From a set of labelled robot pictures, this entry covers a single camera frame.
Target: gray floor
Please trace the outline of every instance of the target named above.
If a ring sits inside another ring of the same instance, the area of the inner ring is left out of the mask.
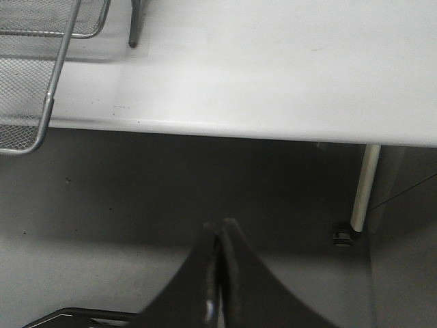
[[[0,327],[66,306],[138,312],[224,217],[315,311],[375,327],[367,239],[330,239],[362,149],[325,146],[52,129],[36,153],[0,157]]]

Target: white table leg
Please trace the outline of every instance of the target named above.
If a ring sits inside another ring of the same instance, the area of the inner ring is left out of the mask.
[[[366,145],[363,165],[361,166],[360,179],[356,188],[354,210],[352,211],[352,218],[350,220],[350,225],[355,232],[363,231],[367,205],[369,204],[373,178],[375,177],[380,150],[381,145]]]

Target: metal rod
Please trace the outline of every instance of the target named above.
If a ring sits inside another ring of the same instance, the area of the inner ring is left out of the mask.
[[[67,28],[62,38],[61,46],[59,47],[59,51],[57,53],[56,62],[53,66],[50,84],[48,85],[44,110],[42,112],[41,122],[38,127],[36,141],[30,151],[33,151],[37,147],[39,147],[42,143],[42,140],[44,140],[48,127],[48,122],[50,121],[50,116],[53,109],[53,103],[55,101],[53,97],[55,96],[59,77],[61,76],[62,66],[64,65],[64,62],[66,60],[68,46],[70,45],[71,35],[73,34],[74,25],[76,23],[76,18],[79,13],[79,8],[81,6],[81,1],[82,0],[74,0],[74,2],[72,3],[72,9],[70,10],[70,16],[68,17]]]
[[[360,179],[356,188],[354,209],[350,220],[350,225],[356,232],[363,231],[364,220],[366,218],[367,206],[369,204],[376,167],[378,166],[380,151],[381,145],[366,145],[364,151]]]
[[[104,24],[107,21],[107,16],[108,16],[110,4],[111,4],[111,0],[105,0],[105,2],[103,3],[102,11],[100,12],[100,16],[98,18],[98,23],[97,23],[97,26],[94,29],[94,31],[92,31],[89,34],[82,34],[82,33],[74,33],[73,32],[71,37],[73,39],[90,39],[90,38],[97,36],[103,30]]]
[[[135,48],[139,41],[141,23],[141,0],[132,0],[132,17],[130,19],[129,46]]]

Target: white desk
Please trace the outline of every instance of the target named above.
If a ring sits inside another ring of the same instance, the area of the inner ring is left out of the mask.
[[[437,146],[437,1],[130,1],[73,40],[51,126]]]

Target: wire frame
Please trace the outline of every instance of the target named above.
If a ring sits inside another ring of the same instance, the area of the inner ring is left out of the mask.
[[[18,2],[20,9],[11,12],[8,6]],[[52,2],[55,1],[0,1],[1,28],[6,30],[5,21],[16,21],[8,29],[11,33],[0,36],[0,154],[32,152],[44,139],[81,5],[81,0],[63,0],[65,6],[50,13],[52,19],[45,20],[45,30],[58,27],[61,31],[61,37],[50,38],[45,31],[34,29],[38,20],[36,14],[31,14],[35,8],[29,6]]]

